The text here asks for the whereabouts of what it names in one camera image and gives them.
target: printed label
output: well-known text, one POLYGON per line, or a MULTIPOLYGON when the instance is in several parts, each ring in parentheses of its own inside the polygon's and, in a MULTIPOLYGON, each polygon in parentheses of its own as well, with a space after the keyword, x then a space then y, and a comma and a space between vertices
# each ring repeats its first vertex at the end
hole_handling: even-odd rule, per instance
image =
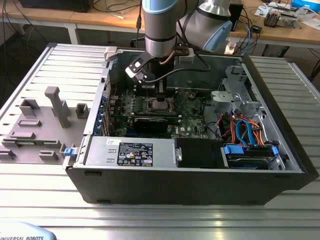
POLYGON ((117 164, 119 166, 152 167, 153 144, 152 143, 119 143, 117 164))
POLYGON ((121 143, 121 139, 111 139, 108 138, 106 140, 106 145, 119 145, 119 143, 121 143))

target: metal bracket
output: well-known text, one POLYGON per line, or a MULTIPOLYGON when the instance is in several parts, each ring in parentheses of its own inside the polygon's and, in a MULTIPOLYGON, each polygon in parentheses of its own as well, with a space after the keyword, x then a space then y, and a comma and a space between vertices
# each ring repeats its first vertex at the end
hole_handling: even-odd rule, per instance
POLYGON ((116 59, 118 56, 118 47, 116 46, 107 46, 104 51, 104 60, 106 62, 116 59))

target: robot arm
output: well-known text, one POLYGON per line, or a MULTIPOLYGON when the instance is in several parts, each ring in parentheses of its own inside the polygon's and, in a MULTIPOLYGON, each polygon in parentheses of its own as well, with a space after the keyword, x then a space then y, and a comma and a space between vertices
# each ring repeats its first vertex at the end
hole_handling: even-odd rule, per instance
POLYGON ((139 83, 147 83, 151 78, 144 66, 149 63, 155 78, 168 75, 173 64, 161 63, 174 55, 177 32, 194 46, 216 51, 232 27, 229 5, 230 0, 142 0, 146 52, 126 68, 126 73, 139 83))

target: blue object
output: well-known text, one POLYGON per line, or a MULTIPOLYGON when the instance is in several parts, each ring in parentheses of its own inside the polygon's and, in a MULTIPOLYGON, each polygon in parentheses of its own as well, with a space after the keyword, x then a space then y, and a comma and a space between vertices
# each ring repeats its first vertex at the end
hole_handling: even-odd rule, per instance
POLYGON ((256 141, 255 141, 254 137, 252 136, 252 131, 251 131, 250 124, 246 120, 241 119, 236 123, 236 125, 235 125, 235 135, 236 135, 236 137, 240 140, 240 142, 243 143, 243 145, 245 147, 248 146, 247 143, 240 137, 239 127, 240 127, 240 124, 242 122, 244 122, 246 124, 246 127, 248 128, 248 137, 249 137, 250 144, 255 146, 256 145, 256 141))
POLYGON ((279 151, 278 151, 278 148, 276 146, 273 146, 272 147, 272 152, 275 156, 278 156, 279 155, 279 151))
POLYGON ((76 156, 76 149, 75 148, 66 148, 64 150, 63 155, 65 157, 74 157, 74 156, 76 156))
POLYGON ((142 0, 142 7, 148 14, 163 14, 177 2, 178 0, 142 0))
POLYGON ((225 22, 214 34, 209 38, 203 46, 203 50, 214 52, 223 44, 228 37, 232 28, 232 22, 225 22))
POLYGON ((26 222, 0 222, 0 233, 5 240, 57 240, 52 232, 26 222))
POLYGON ((293 7, 293 8, 306 7, 308 9, 315 11, 316 13, 320 12, 320 2, 305 1, 305 0, 292 0, 291 7, 293 7))
POLYGON ((95 126, 100 126, 101 125, 101 122, 97 119, 94 123, 95 126))
POLYGON ((98 127, 94 127, 93 128, 93 133, 94 134, 99 134, 99 128, 98 127))
POLYGON ((249 47, 249 45, 250 45, 250 41, 251 41, 251 31, 250 31, 249 25, 248 25, 246 22, 244 22, 244 21, 239 21, 239 22, 241 22, 241 23, 243 23, 244 25, 246 25, 246 27, 247 27, 247 29, 248 29, 248 34, 249 34, 248 43, 246 44, 246 47, 245 47, 244 52, 241 54, 241 56, 243 56, 243 55, 245 55, 245 53, 247 52, 248 47, 249 47))
POLYGON ((245 154, 244 149, 242 146, 239 145, 227 145, 224 147, 224 153, 228 154, 245 154))
POLYGON ((103 114, 103 113, 104 113, 104 109, 103 109, 102 107, 99 107, 98 113, 99 113, 99 114, 103 114))
POLYGON ((106 98, 105 96, 102 96, 102 97, 101 97, 101 102, 102 102, 103 104, 105 104, 105 103, 107 102, 107 98, 106 98))

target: black box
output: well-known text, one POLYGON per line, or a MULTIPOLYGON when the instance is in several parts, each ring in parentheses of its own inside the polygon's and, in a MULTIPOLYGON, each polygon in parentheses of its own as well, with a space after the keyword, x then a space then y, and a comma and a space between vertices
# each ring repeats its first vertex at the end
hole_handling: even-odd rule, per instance
POLYGON ((238 20, 241 15, 241 11, 244 8, 244 5, 240 0, 231 0, 229 11, 230 11, 230 21, 232 22, 231 32, 234 32, 237 27, 238 20))
POLYGON ((23 8, 58 9, 86 13, 94 0, 20 0, 20 3, 23 8))

